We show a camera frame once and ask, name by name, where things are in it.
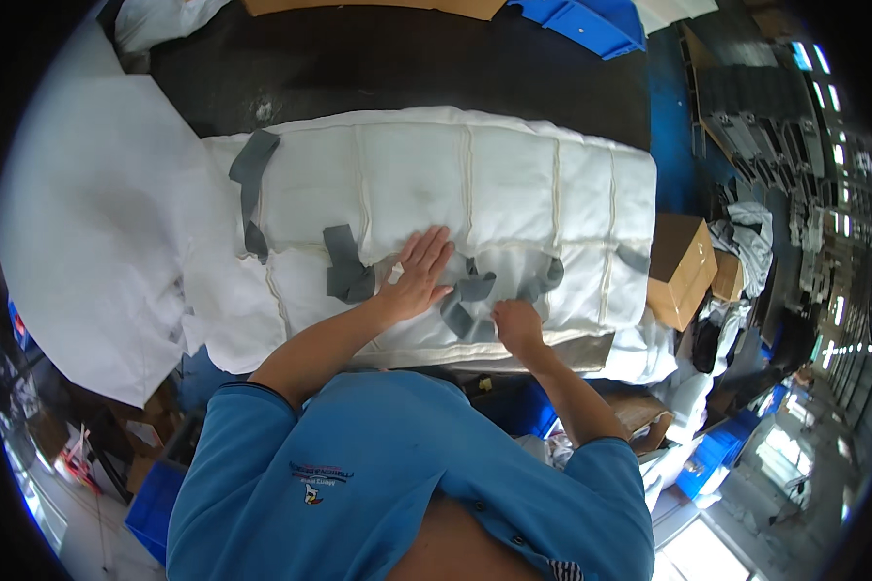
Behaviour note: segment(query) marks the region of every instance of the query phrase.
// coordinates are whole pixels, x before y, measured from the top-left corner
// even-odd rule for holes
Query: right hand
[[[543,321],[533,305],[525,300],[499,301],[491,318],[498,324],[500,342],[522,363],[546,350]]]

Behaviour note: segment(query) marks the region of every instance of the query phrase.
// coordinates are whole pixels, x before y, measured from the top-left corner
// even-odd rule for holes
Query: left hand
[[[452,286],[436,286],[455,251],[448,239],[448,227],[433,226],[422,236],[415,232],[407,241],[398,257],[404,274],[394,285],[388,282],[389,276],[385,277],[381,290],[369,301],[381,309],[388,326],[413,319],[452,292]]]

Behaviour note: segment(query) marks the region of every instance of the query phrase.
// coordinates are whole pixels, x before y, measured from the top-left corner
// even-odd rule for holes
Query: person
[[[493,318],[576,446],[563,472],[449,382],[337,375],[451,291],[436,285],[448,237],[446,227],[414,234],[396,283],[215,393],[171,515],[170,579],[650,581],[637,459],[607,403],[543,343],[530,304],[500,301]]]

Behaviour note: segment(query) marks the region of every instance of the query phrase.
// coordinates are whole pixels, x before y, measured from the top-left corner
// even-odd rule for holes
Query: white sheet
[[[354,111],[271,127],[283,144],[259,208],[267,266],[244,254],[246,135],[201,141],[148,76],[125,76],[95,23],[79,30],[27,111],[0,183],[0,261],[34,339],[71,381],[141,406],[185,352],[252,371],[291,333],[347,308],[326,296],[326,226],[349,223],[367,264],[414,229],[446,223],[460,253],[498,273],[493,300],[561,258],[537,308],[558,343],[635,325],[655,168],[648,153],[548,122],[452,108]],[[459,257],[443,281],[462,275]],[[384,264],[376,270],[383,275]],[[499,359],[464,344],[436,309],[398,325],[356,363]]]
[[[561,285],[536,304],[550,344],[640,320],[647,274],[614,250],[624,245],[649,255],[655,171],[648,153],[548,122],[448,107],[353,111],[266,130],[280,134],[281,144],[265,169],[258,210],[269,248],[260,315],[286,325],[289,335],[348,308],[326,296],[323,245],[324,228],[344,223],[368,265],[392,257],[415,230],[448,225],[460,255],[475,257],[480,272],[498,274],[491,296],[468,306],[476,319],[545,271],[549,256],[560,258]],[[248,138],[203,142],[226,173]],[[227,192],[230,203],[238,204],[239,190],[233,184]],[[239,262],[257,271],[257,260],[244,253],[238,215],[234,237],[221,245],[232,245]],[[453,262],[442,282],[465,276],[464,266]],[[385,269],[378,270],[380,279]],[[243,330],[225,312],[205,319]],[[256,354],[238,347],[207,341],[214,362],[233,373],[252,371],[277,344],[263,343]],[[508,356],[500,343],[459,341],[434,307],[384,333],[353,363],[425,366]]]

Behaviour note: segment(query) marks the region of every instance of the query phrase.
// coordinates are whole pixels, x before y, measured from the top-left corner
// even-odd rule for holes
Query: shirt logo
[[[314,464],[295,464],[288,462],[288,467],[291,469],[291,476],[300,479],[305,484],[336,486],[346,484],[349,479],[355,476],[355,472],[343,471],[338,466],[316,466]]]
[[[307,484],[307,495],[304,496],[304,502],[309,505],[320,504],[323,502],[323,498],[318,498],[317,494],[320,494],[320,491]]]

